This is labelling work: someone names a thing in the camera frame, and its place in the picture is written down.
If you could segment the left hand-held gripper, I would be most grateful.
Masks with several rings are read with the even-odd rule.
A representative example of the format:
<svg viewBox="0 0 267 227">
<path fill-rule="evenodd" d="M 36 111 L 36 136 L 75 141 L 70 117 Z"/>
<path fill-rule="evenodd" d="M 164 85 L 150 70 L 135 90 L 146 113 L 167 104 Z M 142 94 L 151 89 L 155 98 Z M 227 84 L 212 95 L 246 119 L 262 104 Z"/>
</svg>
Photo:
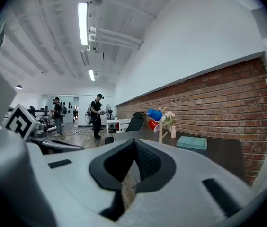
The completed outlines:
<svg viewBox="0 0 267 227">
<path fill-rule="evenodd" d="M 4 125 L 25 142 L 37 144 L 44 155 L 84 150 L 82 146 L 49 138 L 47 125 L 35 118 L 34 110 L 27 110 L 20 104 L 9 109 Z"/>
</svg>

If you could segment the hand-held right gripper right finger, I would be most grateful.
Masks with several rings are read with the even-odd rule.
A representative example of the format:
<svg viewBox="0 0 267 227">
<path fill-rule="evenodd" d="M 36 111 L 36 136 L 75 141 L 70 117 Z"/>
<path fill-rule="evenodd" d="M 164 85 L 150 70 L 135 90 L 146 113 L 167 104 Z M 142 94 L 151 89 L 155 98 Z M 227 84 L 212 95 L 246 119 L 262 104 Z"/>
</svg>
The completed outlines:
<svg viewBox="0 0 267 227">
<path fill-rule="evenodd" d="M 267 198 L 209 158 L 193 151 L 157 142 L 144 143 L 167 153 L 176 163 L 173 178 L 160 190 L 138 193 L 117 223 L 123 227 L 254 227 L 250 220 Z M 227 217 L 218 204 L 220 197 L 204 185 L 208 179 L 238 205 L 239 211 Z"/>
</svg>

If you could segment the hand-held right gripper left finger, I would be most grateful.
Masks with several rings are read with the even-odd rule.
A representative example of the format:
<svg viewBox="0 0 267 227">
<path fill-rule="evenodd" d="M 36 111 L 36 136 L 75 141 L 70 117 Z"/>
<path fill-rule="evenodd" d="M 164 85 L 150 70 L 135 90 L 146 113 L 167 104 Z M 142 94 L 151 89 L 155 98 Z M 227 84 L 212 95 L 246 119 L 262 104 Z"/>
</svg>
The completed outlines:
<svg viewBox="0 0 267 227">
<path fill-rule="evenodd" d="M 134 227 L 136 217 L 123 206 L 121 190 L 103 189 L 89 172 L 98 156 L 115 152 L 133 140 L 67 153 L 43 155 L 34 143 L 27 144 L 30 166 L 44 201 L 34 206 L 41 217 L 35 227 Z"/>
</svg>

